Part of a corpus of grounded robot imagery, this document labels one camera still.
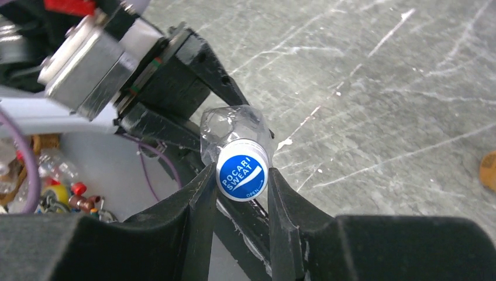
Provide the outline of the clear crushed plastic bottle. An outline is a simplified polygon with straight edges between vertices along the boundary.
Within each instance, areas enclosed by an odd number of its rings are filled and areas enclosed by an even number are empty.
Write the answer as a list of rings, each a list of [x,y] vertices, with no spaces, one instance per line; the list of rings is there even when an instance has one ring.
[[[200,121],[201,159],[203,164],[217,162],[221,150],[238,139],[249,139],[264,148],[269,163],[274,155],[273,134],[260,110],[249,105],[211,108]]]

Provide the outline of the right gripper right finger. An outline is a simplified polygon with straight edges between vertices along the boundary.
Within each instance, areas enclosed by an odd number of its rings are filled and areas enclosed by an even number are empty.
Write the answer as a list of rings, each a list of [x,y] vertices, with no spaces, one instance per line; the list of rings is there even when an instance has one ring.
[[[494,280],[495,246],[458,217],[339,215],[268,172],[273,280]]]

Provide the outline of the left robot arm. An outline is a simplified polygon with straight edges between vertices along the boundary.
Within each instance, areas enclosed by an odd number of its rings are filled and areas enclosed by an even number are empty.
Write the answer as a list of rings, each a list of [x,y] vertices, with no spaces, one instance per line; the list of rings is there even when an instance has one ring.
[[[209,94],[247,99],[209,43],[149,1],[2,1],[1,107],[24,133],[127,134],[192,151]]]

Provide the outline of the orange juice bottle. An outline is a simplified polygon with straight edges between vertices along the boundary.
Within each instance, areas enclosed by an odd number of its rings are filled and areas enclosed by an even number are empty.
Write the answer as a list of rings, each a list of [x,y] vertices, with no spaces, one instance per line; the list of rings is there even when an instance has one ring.
[[[495,192],[495,151],[485,155],[479,167],[479,180],[483,187]]]

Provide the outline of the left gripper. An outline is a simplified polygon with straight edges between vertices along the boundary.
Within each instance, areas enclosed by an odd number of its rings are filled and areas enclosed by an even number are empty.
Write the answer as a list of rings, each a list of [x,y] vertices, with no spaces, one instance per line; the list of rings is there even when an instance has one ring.
[[[198,152],[199,127],[189,119],[212,91],[228,105],[248,105],[206,39],[186,23],[169,28],[115,103],[119,125],[140,139]]]

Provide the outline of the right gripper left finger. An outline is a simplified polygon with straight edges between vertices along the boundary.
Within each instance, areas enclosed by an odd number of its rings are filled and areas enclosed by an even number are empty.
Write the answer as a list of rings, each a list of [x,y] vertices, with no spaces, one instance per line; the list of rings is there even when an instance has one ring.
[[[105,223],[81,213],[1,216],[2,280],[207,280],[215,165],[165,200]]]

